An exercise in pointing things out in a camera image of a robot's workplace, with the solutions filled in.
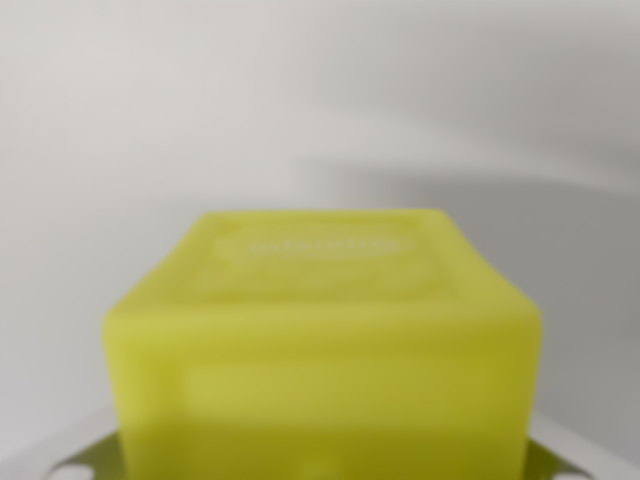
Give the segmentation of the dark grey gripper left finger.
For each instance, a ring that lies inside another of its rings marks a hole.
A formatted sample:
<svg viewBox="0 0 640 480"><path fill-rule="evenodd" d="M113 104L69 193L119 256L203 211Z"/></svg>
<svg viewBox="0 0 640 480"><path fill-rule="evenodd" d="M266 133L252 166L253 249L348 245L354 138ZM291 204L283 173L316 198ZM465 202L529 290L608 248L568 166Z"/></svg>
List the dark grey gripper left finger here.
<svg viewBox="0 0 640 480"><path fill-rule="evenodd" d="M112 432L100 439L75 446L60 454L44 479L119 479L126 478L120 438Z"/></svg>

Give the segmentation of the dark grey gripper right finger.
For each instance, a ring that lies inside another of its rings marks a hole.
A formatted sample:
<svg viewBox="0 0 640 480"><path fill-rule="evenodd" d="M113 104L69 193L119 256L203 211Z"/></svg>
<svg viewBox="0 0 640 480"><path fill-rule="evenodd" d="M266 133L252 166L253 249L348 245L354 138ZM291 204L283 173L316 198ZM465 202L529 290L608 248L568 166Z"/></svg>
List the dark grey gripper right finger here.
<svg viewBox="0 0 640 480"><path fill-rule="evenodd" d="M582 479L593 480L595 474L576 458L530 436L523 467L525 480Z"/></svg>

